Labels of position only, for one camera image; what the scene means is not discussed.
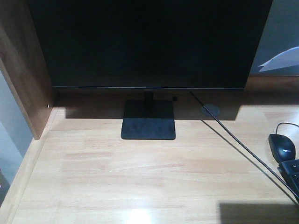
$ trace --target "monitor stand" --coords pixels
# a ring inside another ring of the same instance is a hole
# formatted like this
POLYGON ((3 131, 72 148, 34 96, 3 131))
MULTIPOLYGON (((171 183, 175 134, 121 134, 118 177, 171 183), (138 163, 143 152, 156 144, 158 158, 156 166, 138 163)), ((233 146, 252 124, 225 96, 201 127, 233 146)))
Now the monitor stand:
POLYGON ((144 100, 127 100, 122 120, 122 139, 174 140, 172 101, 154 100, 153 91, 144 100))

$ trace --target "cable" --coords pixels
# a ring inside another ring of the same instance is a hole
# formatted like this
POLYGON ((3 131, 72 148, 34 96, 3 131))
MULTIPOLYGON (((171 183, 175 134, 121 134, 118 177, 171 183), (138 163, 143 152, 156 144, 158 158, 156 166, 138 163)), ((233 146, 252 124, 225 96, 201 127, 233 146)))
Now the cable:
POLYGON ((296 127, 299 127, 299 125, 296 125, 296 124, 293 124, 293 123, 281 122, 281 123, 279 123, 279 124, 277 125, 275 134, 277 134, 277 130, 278 130, 278 127, 279 127, 280 125, 294 125, 294 126, 296 126, 296 127))
POLYGON ((198 99, 197 96, 194 95, 193 92, 190 92, 190 94, 202 105, 202 107, 214 118, 214 120, 217 121, 217 123, 236 141, 238 142, 247 152, 249 152, 257 161, 259 161, 264 167, 267 168, 286 188, 289 189, 290 192, 292 192, 297 198, 299 196, 289 187, 289 185, 281 179, 266 163, 264 163, 258 156, 256 156, 246 145, 244 145, 237 137, 235 137, 225 126, 221 123, 221 121, 216 118, 210 111, 207 109, 207 107, 198 99))

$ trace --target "computer mouse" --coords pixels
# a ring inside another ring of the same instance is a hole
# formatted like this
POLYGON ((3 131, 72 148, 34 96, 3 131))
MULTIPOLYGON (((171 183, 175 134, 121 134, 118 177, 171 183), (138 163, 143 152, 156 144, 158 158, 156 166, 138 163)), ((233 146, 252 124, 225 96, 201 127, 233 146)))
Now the computer mouse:
POLYGON ((278 163, 295 159, 296 148, 288 137, 280 134, 270 134, 268 139, 272 155, 278 163))

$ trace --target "white paper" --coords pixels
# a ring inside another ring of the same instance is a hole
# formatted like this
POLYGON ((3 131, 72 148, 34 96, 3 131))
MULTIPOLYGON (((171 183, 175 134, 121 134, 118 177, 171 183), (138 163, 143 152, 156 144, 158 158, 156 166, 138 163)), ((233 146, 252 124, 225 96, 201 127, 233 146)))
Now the white paper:
POLYGON ((262 72, 291 67, 294 65, 299 65, 299 47, 286 50, 264 64, 259 65, 259 67, 263 67, 260 69, 260 72, 262 72))

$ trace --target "wall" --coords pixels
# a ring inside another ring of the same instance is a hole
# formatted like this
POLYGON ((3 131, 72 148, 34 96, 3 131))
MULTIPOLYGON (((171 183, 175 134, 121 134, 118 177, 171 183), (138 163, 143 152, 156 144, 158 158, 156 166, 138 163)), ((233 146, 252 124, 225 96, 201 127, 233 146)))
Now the wall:
POLYGON ((9 183, 14 179, 32 138, 0 71, 0 169, 9 183))
POLYGON ((259 73, 258 65, 299 46, 299 0, 273 0, 251 74, 299 75, 299 66, 259 73))

